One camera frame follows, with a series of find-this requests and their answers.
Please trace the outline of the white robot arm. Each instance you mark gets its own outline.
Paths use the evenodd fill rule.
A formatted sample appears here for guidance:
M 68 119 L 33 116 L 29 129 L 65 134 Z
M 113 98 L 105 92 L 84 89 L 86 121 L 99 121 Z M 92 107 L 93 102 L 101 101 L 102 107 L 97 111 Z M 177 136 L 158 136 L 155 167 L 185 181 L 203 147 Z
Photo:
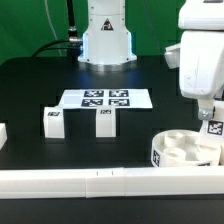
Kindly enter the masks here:
M 88 0 L 89 25 L 79 62 L 115 70 L 136 60 L 125 25 L 125 0 Z M 181 94 L 198 101 L 198 118 L 215 117 L 224 91 L 224 0 L 186 0 L 179 12 L 181 42 L 166 48 L 168 66 L 179 70 Z

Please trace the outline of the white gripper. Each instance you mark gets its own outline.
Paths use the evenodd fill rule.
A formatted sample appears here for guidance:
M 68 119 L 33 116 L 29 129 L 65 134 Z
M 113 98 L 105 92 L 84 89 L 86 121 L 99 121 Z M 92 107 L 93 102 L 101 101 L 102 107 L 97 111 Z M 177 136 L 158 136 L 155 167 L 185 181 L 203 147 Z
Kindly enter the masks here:
M 212 98 L 224 86 L 223 32 L 185 31 L 183 33 L 179 86 L 184 97 L 199 99 L 200 120 L 211 120 L 214 117 Z

